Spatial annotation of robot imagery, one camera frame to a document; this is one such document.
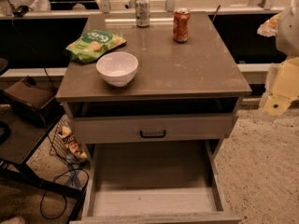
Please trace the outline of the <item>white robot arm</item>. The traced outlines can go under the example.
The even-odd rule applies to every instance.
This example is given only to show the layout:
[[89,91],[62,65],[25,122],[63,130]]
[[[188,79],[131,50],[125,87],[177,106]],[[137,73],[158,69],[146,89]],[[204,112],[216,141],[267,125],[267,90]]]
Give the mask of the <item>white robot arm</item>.
[[282,12],[257,29],[257,34],[276,39],[276,48],[287,56],[299,55],[299,0],[291,0]]

